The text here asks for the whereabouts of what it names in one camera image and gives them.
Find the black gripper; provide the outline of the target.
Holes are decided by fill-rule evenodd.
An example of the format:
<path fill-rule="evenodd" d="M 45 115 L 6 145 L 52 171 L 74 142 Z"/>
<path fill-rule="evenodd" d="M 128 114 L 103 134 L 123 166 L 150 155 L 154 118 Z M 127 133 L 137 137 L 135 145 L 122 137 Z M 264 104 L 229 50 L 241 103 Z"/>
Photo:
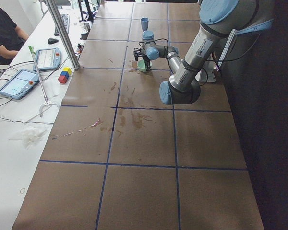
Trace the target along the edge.
<path fill-rule="evenodd" d="M 140 50 L 140 56 L 142 57 L 143 61 L 145 62 L 145 70 L 149 71 L 151 69 L 151 61 L 148 58 L 145 49 Z"/>

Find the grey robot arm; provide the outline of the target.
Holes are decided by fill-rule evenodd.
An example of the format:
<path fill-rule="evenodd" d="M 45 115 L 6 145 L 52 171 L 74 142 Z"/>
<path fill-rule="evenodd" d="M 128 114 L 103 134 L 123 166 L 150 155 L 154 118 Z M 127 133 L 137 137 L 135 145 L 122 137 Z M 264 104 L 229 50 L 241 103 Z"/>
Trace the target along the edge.
<path fill-rule="evenodd" d="M 164 104 L 192 104 L 200 96 L 195 78 L 220 39 L 232 30 L 240 34 L 260 33 L 273 23 L 273 0 L 203 0 L 200 5 L 200 28 L 184 59 L 172 46 L 157 45 L 152 31 L 143 31 L 140 49 L 133 51 L 135 59 L 142 57 L 146 70 L 150 61 L 165 58 L 173 75 L 159 87 Z"/>

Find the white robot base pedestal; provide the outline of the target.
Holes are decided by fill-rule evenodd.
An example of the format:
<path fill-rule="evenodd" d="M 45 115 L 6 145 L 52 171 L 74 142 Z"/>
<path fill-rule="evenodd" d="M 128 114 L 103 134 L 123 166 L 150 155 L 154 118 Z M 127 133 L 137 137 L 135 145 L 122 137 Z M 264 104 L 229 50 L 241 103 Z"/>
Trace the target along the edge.
<path fill-rule="evenodd" d="M 214 59 L 216 60 L 217 64 L 221 67 L 224 61 L 226 60 L 230 54 L 230 52 L 233 49 L 233 46 L 236 42 L 236 30 L 232 30 L 230 32 L 230 35 L 224 45 L 224 48 L 222 49 L 222 53 L 220 57 L 214 57 L 214 53 L 211 53 L 211 55 L 208 57 L 208 60 L 204 63 L 203 68 L 200 73 L 196 75 L 196 79 L 199 82 L 215 82 L 216 78 L 214 75 L 214 66 L 216 66 Z"/>

